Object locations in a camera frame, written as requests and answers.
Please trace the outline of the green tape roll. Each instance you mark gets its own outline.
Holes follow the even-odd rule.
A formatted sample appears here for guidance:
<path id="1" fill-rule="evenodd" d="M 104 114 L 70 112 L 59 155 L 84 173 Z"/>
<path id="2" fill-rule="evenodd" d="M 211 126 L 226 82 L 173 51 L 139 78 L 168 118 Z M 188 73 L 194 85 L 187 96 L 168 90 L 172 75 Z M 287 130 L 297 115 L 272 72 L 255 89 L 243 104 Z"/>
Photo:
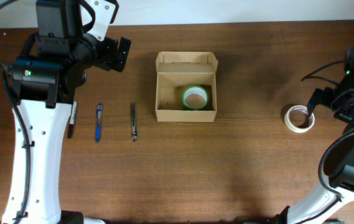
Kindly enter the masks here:
<path id="1" fill-rule="evenodd" d="M 206 89 L 198 85 L 190 86 L 182 93 L 182 105 L 185 110 L 203 110 L 209 99 Z"/>

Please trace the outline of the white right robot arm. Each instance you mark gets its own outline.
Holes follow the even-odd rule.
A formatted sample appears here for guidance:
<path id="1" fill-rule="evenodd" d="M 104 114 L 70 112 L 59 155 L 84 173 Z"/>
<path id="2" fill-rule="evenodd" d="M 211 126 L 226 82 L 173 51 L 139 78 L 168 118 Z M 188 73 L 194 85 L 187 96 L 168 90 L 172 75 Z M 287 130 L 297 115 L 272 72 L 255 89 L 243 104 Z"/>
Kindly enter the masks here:
<path id="1" fill-rule="evenodd" d="M 277 214 L 272 223 L 328 223 L 336 211 L 354 201 L 354 46 L 347 50 L 341 63 L 345 76 L 335 83 L 335 88 L 316 89 L 305 106 L 295 105 L 284 115 L 284 122 L 291 131 L 304 133 L 308 129 L 294 126 L 290 113 L 303 112 L 312 127 L 315 122 L 313 111 L 322 105 L 347 126 L 319 162 L 319 183 L 303 200 Z"/>

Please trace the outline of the cardboard box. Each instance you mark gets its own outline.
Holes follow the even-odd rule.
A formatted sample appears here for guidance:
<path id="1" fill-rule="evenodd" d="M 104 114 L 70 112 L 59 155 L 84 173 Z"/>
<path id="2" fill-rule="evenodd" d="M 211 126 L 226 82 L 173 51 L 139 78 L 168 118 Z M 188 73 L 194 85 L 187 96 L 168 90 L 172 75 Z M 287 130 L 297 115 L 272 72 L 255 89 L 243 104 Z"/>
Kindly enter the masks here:
<path id="1" fill-rule="evenodd" d="M 212 52 L 159 52 L 156 58 L 156 117 L 158 122 L 213 122 L 217 115 L 216 73 Z M 203 110 L 185 110 L 182 93 L 202 86 L 210 97 Z"/>

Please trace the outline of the beige masking tape roll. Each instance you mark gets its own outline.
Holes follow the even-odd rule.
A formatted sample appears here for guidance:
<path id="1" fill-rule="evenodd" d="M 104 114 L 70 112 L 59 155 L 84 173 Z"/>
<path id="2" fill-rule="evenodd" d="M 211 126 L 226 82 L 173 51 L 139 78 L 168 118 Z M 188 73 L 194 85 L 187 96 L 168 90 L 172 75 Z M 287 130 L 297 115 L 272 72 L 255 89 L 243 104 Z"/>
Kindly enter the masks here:
<path id="1" fill-rule="evenodd" d="M 290 119 L 290 114 L 293 111 L 300 111 L 300 112 L 304 113 L 305 115 L 309 115 L 309 125 L 308 125 L 308 127 L 299 128 L 298 126 L 295 126 L 292 123 L 292 121 Z M 287 126 L 287 128 L 290 129 L 292 132 L 294 132 L 294 133 L 305 133 L 305 132 L 307 132 L 308 130 L 310 130 L 314 126 L 314 124 L 315 124 L 315 116 L 314 116 L 313 113 L 309 114 L 309 111 L 308 111 L 306 106 L 294 105 L 294 106 L 290 107 L 287 110 L 287 112 L 285 113 L 284 122 L 285 122 L 285 125 Z"/>

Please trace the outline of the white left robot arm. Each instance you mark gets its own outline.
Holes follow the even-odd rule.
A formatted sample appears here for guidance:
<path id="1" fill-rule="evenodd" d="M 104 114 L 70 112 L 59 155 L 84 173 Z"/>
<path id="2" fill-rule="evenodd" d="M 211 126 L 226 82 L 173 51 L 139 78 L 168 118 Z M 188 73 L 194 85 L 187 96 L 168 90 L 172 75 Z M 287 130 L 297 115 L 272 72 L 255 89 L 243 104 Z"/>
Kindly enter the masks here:
<path id="1" fill-rule="evenodd" d="M 62 210 L 58 181 L 62 143 L 75 91 L 90 67 L 124 70 L 131 41 L 106 33 L 116 1 L 37 1 L 37 32 L 10 66 L 15 151 L 2 223 L 99 223 Z"/>

